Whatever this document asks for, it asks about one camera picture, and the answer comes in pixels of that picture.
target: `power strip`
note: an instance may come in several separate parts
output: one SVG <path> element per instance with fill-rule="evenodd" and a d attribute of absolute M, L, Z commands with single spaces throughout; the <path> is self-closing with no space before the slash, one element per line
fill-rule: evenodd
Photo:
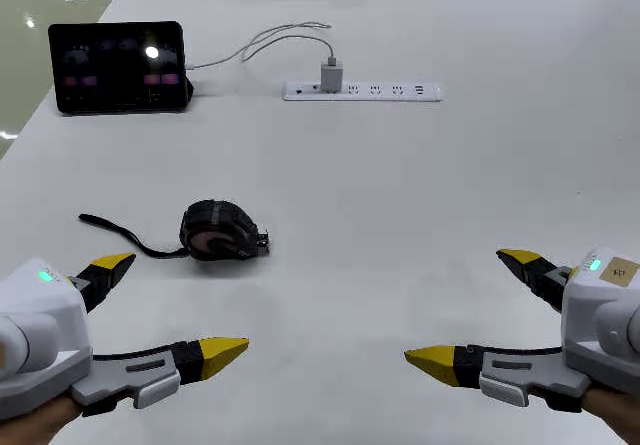
<path fill-rule="evenodd" d="M 436 83 L 345 82 L 341 92 L 325 93 L 318 82 L 287 82 L 282 98 L 297 102 L 439 102 L 443 94 Z"/>

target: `white charging cable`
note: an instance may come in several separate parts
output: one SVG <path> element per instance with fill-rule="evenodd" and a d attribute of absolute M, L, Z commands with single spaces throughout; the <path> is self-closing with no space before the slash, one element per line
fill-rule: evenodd
<path fill-rule="evenodd" d="M 187 65 L 185 68 L 187 70 L 198 70 L 200 68 L 213 67 L 215 65 L 221 65 L 230 60 L 233 60 L 238 55 L 241 56 L 240 60 L 242 62 L 248 62 L 264 49 L 282 40 L 288 40 L 291 38 L 313 40 L 323 43 L 329 48 L 329 58 L 320 66 L 320 90 L 325 93 L 339 93 L 342 90 L 343 68 L 342 63 L 338 62 L 336 58 L 336 53 L 333 46 L 325 39 L 314 37 L 312 35 L 280 35 L 283 32 L 295 28 L 328 30 L 331 28 L 331 25 L 322 22 L 285 23 L 283 25 L 277 25 L 275 27 L 271 27 L 263 30 L 262 32 L 259 32 L 255 37 L 251 39 L 251 41 L 247 45 L 243 46 L 226 58 L 216 60 L 215 62 L 202 63 L 200 65 Z"/>
<path fill-rule="evenodd" d="M 248 60 L 251 60 L 256 54 L 260 53 L 262 50 L 264 50 L 267 47 L 270 47 L 271 45 L 273 45 L 274 43 L 277 43 L 281 40 L 284 39 L 288 39 L 288 38 L 301 38 L 301 39 L 307 39 L 307 40 L 314 40 L 317 42 L 322 42 L 324 43 L 327 47 L 329 47 L 331 56 L 334 57 L 335 56 L 335 51 L 333 49 L 333 47 L 331 46 L 331 44 L 322 39 L 322 38 L 318 38 L 318 37 L 313 37 L 311 35 L 283 35 L 280 36 L 274 40 L 269 41 L 268 43 L 264 44 L 263 46 L 261 46 L 260 48 L 256 49 L 256 50 L 252 50 L 252 48 L 263 44 L 264 42 L 266 42 L 267 40 L 269 40 L 272 37 L 275 37 L 276 35 L 288 31 L 288 30 L 292 30 L 294 28 L 305 28 L 305 29 L 311 29 L 311 30 L 328 30 L 331 27 L 331 25 L 328 25 L 326 23 L 322 23 L 322 22 L 314 22 L 314 21 L 310 21 L 310 22 L 302 22 L 302 23 L 285 23 L 282 25 L 277 25 L 275 27 L 272 28 L 268 28 L 266 30 L 263 30 L 262 32 L 259 32 L 255 37 L 253 37 L 249 43 L 245 46 L 243 46 L 242 48 L 240 48 L 239 50 L 235 51 L 234 53 L 232 53 L 231 55 L 229 55 L 226 58 L 222 58 L 220 60 L 216 60 L 215 62 L 208 62 L 208 63 L 202 63 L 202 64 L 198 64 L 198 65 L 190 65 L 187 64 L 186 65 L 186 69 L 187 70 L 198 70 L 200 68 L 207 68 L 207 67 L 213 67 L 215 65 L 221 65 L 223 63 L 226 63 L 230 60 L 233 60 L 234 58 L 236 58 L 238 55 L 241 55 L 241 61 L 246 62 Z"/>

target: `label sticker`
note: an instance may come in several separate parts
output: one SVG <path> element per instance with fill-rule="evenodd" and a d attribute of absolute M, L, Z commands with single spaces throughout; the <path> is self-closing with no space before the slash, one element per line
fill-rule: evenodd
<path fill-rule="evenodd" d="M 635 277 L 640 265 L 624 258 L 614 257 L 604 269 L 600 280 L 604 280 L 619 287 L 628 287 Z"/>

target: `floor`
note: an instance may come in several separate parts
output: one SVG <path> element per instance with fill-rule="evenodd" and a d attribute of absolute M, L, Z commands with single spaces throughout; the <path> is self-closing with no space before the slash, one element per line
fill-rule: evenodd
<path fill-rule="evenodd" d="M 0 157 L 51 87 L 47 28 L 95 22 L 111 0 L 0 0 Z"/>

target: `tablet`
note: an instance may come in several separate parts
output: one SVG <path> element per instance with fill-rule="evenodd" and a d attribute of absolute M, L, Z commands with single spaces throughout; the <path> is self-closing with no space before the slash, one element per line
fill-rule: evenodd
<path fill-rule="evenodd" d="M 177 22 L 54 24 L 49 45 L 63 113 L 179 111 L 193 93 Z"/>

